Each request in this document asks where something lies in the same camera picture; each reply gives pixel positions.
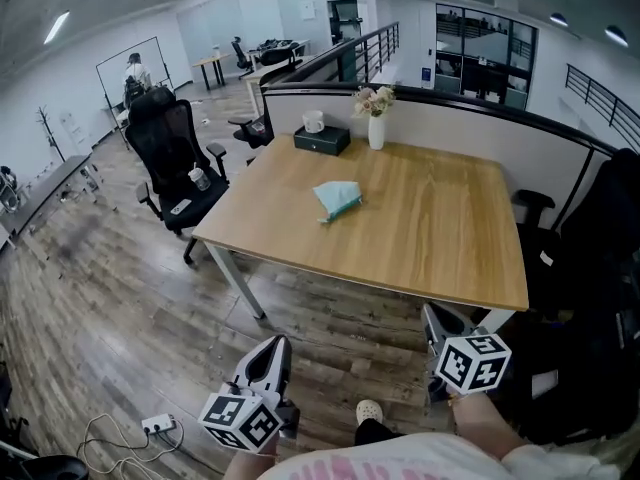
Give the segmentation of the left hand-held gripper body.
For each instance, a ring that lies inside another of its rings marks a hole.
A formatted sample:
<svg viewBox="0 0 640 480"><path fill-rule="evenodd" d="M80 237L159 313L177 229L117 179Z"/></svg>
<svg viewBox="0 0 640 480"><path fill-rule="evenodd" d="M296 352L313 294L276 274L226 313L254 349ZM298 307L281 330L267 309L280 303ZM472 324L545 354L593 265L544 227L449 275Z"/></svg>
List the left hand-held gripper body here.
<svg viewBox="0 0 640 480"><path fill-rule="evenodd" d="M237 378L206 401L198 422L223 447L264 452L278 434L297 435L299 408L284 396L286 383Z"/></svg>

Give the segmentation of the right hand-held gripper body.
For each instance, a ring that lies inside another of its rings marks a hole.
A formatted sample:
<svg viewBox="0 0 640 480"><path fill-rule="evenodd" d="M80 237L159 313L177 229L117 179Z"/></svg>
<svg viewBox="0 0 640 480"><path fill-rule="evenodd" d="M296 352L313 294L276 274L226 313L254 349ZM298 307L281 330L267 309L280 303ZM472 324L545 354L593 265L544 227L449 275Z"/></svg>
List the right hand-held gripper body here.
<svg viewBox="0 0 640 480"><path fill-rule="evenodd" d="M448 337L434 375L461 395L499 386L511 359L511 349L497 334Z"/></svg>

